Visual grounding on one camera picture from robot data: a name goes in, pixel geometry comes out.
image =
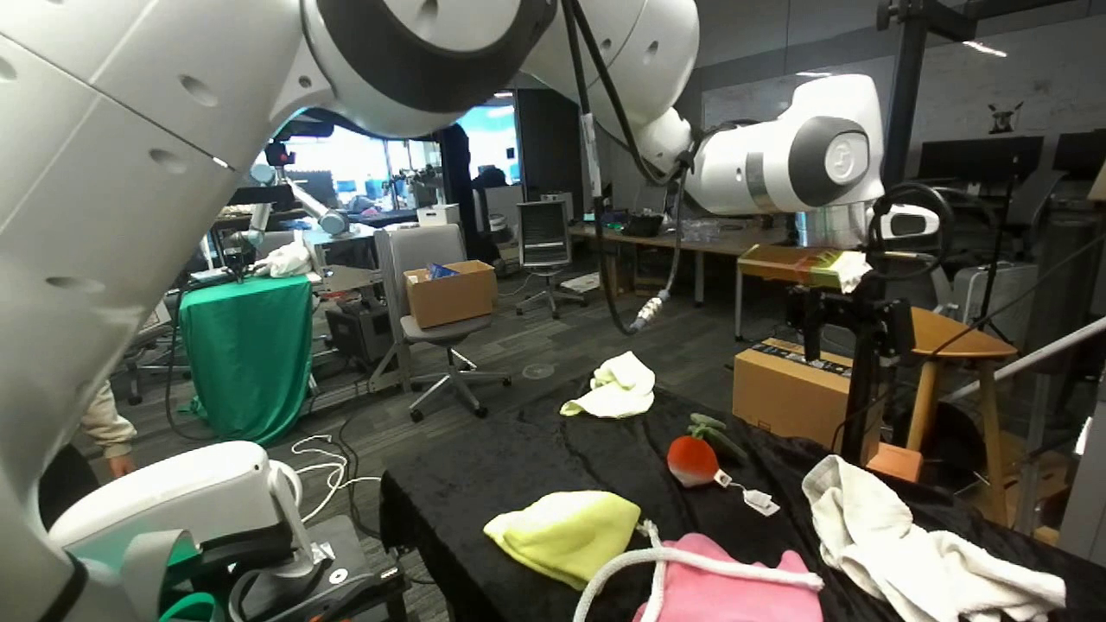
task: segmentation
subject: white cloth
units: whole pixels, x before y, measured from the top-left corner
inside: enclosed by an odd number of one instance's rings
[[[104,383],[93,404],[85,410],[81,427],[93,443],[104,458],[119,458],[132,453],[134,423],[119,414],[112,383]]]
[[[562,407],[562,414],[574,417],[580,410],[594,417],[633,417],[653,407],[657,373],[640,361],[633,353],[604,358],[585,398],[574,398]]]
[[[875,472],[825,456],[801,478],[820,554],[906,622],[1043,617],[1064,609],[1064,580],[1006,563],[954,531],[913,524],[909,506]]]
[[[313,265],[313,248],[294,238],[280,248],[273,248],[268,260],[255,260],[249,268],[253,271],[270,271],[270,276],[286,276],[286,271],[308,271]]]

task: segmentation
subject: yellow cloth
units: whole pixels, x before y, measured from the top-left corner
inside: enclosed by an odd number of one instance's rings
[[[585,589],[631,546],[640,506],[609,489],[556,489],[484,524],[514,563]]]

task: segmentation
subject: monitor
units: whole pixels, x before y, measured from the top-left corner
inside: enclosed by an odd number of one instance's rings
[[[966,184],[1022,184],[1043,153],[1042,134],[1027,138],[970,138],[970,140],[926,140],[919,180],[966,180]]]
[[[1106,132],[1063,134],[1055,170],[1070,180],[1096,180],[1106,161]]]

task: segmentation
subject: white towel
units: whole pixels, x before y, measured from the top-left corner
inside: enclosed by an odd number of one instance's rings
[[[1064,580],[1006,563],[954,531],[913,524],[909,506],[867,470],[825,456],[801,493],[813,504],[820,554],[906,622],[1043,617],[1064,609]]]
[[[568,417],[580,410],[594,417],[643,414],[653,404],[653,383],[657,383],[657,373],[646,361],[640,361],[633,353],[621,353],[617,358],[604,358],[593,375],[593,389],[585,398],[568,402],[562,414]]]

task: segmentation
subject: pink cloth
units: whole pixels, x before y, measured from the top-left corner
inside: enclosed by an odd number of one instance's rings
[[[702,531],[682,534],[673,548],[737,563]],[[805,574],[805,563],[787,548],[777,571]],[[666,563],[659,622],[824,622],[824,603],[809,588],[718,578],[685,563]]]

